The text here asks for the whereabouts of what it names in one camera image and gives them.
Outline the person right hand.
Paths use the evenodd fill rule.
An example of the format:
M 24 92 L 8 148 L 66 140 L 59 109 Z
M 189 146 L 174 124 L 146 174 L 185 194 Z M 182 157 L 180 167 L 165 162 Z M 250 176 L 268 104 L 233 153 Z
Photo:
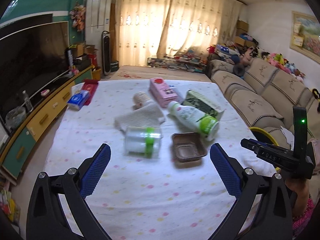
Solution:
M 309 181 L 307 179 L 296 179 L 287 177 L 285 185 L 297 194 L 297 199 L 292 208 L 293 218 L 300 217 L 307 209 L 309 200 Z

